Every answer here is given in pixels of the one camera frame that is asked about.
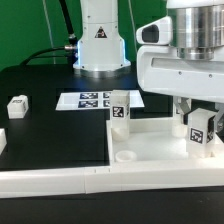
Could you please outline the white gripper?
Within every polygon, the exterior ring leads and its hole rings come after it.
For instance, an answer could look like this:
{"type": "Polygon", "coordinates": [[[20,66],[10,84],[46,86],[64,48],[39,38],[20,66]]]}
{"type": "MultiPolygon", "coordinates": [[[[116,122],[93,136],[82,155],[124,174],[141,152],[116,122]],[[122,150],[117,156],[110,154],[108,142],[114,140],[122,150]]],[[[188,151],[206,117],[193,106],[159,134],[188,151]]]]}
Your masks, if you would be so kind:
{"type": "MultiPolygon", "coordinates": [[[[191,99],[224,103],[224,47],[215,49],[212,60],[184,60],[176,54],[177,50],[168,46],[142,46],[137,54],[141,89],[179,96],[176,109],[181,118],[191,111],[191,99]]],[[[213,122],[215,132],[221,132],[224,112],[219,111],[213,122]]]]}

